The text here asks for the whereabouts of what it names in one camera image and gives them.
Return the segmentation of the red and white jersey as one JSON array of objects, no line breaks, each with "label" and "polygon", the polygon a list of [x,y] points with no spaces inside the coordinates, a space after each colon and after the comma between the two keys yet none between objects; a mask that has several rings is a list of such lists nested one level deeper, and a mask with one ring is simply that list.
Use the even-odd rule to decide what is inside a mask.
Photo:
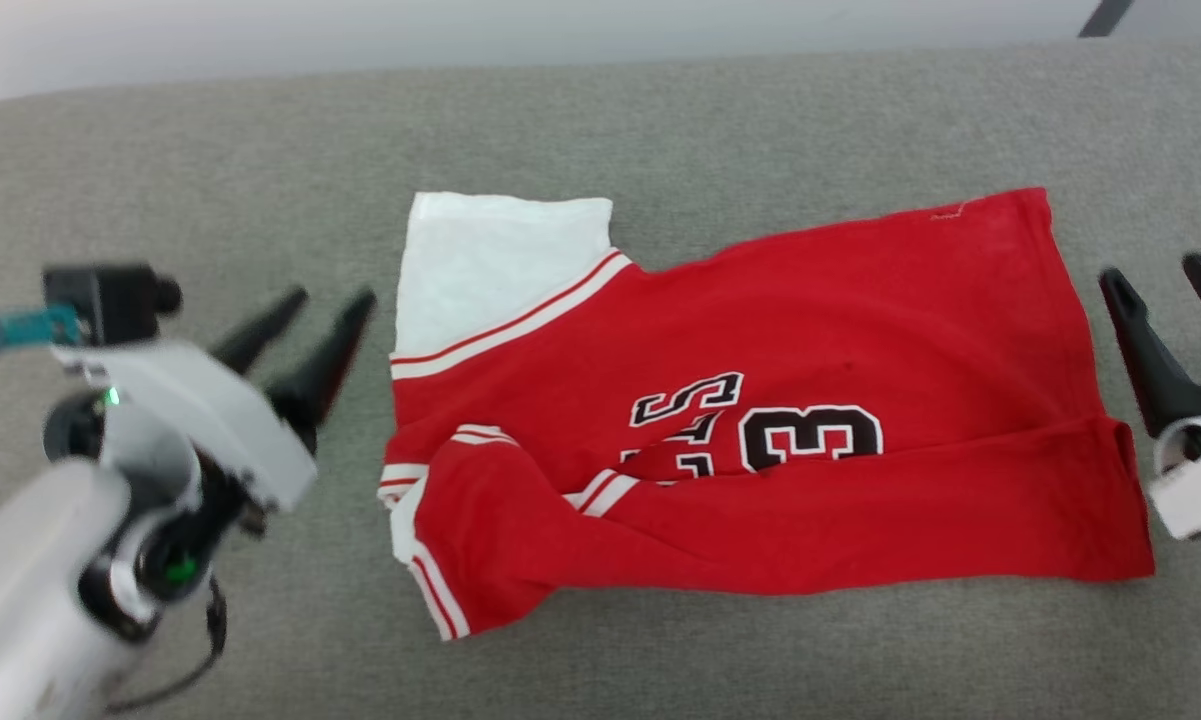
[{"label": "red and white jersey", "polygon": [[661,272],[613,202],[422,192],[380,502],[446,641],[560,589],[1157,570],[1042,188]]}]

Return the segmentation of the grey partition panel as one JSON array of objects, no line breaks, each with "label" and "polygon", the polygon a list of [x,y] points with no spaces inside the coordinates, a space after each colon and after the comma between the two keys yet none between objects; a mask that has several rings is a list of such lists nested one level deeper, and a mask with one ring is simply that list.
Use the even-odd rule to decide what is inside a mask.
[{"label": "grey partition panel", "polygon": [[1201,0],[1133,0],[1112,38],[1201,37]]}]

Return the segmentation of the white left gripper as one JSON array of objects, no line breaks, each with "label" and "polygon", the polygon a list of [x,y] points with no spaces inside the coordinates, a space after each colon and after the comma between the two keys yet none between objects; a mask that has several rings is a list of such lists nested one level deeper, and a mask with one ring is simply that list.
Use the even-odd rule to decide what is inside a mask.
[{"label": "white left gripper", "polygon": [[355,293],[315,350],[267,384],[265,397],[240,377],[307,298],[293,286],[210,355],[175,340],[52,347],[103,396],[91,469],[120,500],[110,528],[86,544],[76,589],[88,614],[125,641],[144,641],[167,606],[207,584],[222,539],[249,506],[293,510],[315,482],[318,430],[362,347],[376,293]]}]

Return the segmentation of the dark metal bracket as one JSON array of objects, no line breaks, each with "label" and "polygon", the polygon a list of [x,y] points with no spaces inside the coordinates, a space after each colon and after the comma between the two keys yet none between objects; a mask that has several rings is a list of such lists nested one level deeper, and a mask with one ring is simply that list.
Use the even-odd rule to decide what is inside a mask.
[{"label": "dark metal bracket", "polygon": [[1078,38],[1106,38],[1125,18],[1135,0],[1099,0],[1093,13],[1080,29]]}]

